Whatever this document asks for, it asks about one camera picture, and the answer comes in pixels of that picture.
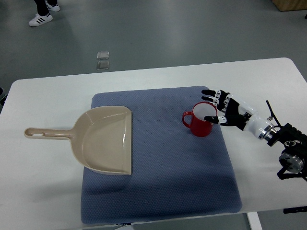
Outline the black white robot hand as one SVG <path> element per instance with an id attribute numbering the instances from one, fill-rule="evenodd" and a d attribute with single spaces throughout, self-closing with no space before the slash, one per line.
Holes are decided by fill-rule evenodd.
<path id="1" fill-rule="evenodd" d="M 223 90 L 202 90 L 201 97 L 211 102 L 221 116 L 205 116 L 204 120 L 227 127 L 237 127 L 242 131 L 251 132 L 258 139 L 269 140 L 277 133 L 275 126 L 238 96 Z"/>

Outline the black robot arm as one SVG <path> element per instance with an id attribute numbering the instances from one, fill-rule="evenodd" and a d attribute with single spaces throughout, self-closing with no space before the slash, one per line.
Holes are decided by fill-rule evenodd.
<path id="1" fill-rule="evenodd" d="M 284 150 L 279 156 L 279 163 L 282 168 L 277 176 L 281 180 L 290 178 L 307 179 L 307 136 L 300 130 L 287 123 L 281 125 L 274 114 L 269 101 L 266 101 L 271 116 L 269 121 L 275 120 L 277 125 L 269 128 L 265 135 L 267 144 L 272 147 L 277 142 L 284 146 Z"/>

